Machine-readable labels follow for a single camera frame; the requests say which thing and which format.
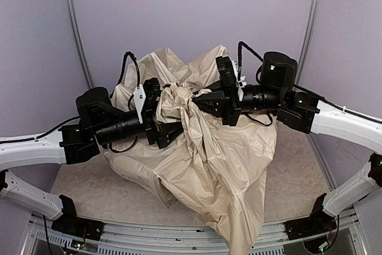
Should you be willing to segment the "beige folding umbrella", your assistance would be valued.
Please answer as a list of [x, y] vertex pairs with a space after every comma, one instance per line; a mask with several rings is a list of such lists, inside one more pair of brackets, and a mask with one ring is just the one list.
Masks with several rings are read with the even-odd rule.
[[121, 140], [104, 151], [111, 168], [170, 206], [181, 202], [226, 242], [230, 254], [247, 254], [264, 222], [267, 167], [275, 154], [277, 126], [265, 114], [239, 118], [236, 126], [202, 112], [192, 94], [219, 79], [219, 45], [185, 63], [169, 48], [130, 64], [115, 87], [112, 104], [128, 109], [137, 81], [158, 78], [163, 92], [155, 119], [180, 122], [184, 131], [166, 148], [145, 136]]

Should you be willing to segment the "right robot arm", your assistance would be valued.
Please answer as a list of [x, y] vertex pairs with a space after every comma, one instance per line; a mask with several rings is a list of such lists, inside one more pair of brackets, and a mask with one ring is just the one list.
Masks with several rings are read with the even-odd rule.
[[309, 216], [285, 222], [290, 240], [338, 228], [344, 209], [381, 189], [381, 119], [337, 106], [302, 87], [294, 91], [297, 62], [282, 53], [264, 54], [257, 85], [245, 83], [239, 74], [241, 61], [220, 56], [215, 62], [219, 81], [208, 86], [210, 93], [193, 102], [201, 111], [221, 118], [224, 125], [235, 126], [242, 114], [273, 112], [279, 122], [295, 131], [333, 136], [372, 150], [353, 177], [316, 199]]

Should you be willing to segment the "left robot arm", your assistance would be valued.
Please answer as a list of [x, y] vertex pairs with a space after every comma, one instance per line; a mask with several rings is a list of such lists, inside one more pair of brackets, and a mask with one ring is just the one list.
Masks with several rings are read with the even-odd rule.
[[104, 224], [79, 217], [74, 202], [21, 180], [12, 168], [38, 164], [80, 164], [111, 149], [114, 142], [145, 134], [150, 145], [167, 147], [182, 132], [179, 122], [154, 120], [161, 86], [156, 78], [139, 85], [134, 93], [135, 112], [114, 106], [104, 87], [89, 89], [76, 99], [77, 124], [70, 119], [44, 134], [1, 140], [1, 198], [7, 198], [52, 220], [52, 229], [84, 240], [98, 241]]

